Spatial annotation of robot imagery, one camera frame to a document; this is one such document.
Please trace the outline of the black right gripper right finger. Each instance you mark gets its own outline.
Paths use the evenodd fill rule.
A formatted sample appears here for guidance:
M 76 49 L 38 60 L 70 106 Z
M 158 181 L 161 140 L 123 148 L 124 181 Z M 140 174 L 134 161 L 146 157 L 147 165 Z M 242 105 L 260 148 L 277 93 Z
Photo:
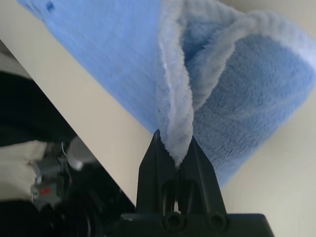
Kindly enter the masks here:
M 215 170 L 195 138 L 191 140 L 179 174 L 178 204 L 183 214 L 227 214 Z

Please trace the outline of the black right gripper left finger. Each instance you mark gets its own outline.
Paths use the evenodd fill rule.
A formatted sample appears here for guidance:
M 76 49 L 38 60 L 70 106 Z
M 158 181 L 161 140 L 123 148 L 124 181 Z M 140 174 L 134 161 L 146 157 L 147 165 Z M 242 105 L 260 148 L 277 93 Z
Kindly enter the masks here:
M 172 211 L 175 174 L 175 162 L 157 130 L 139 167 L 136 212 L 165 215 Z

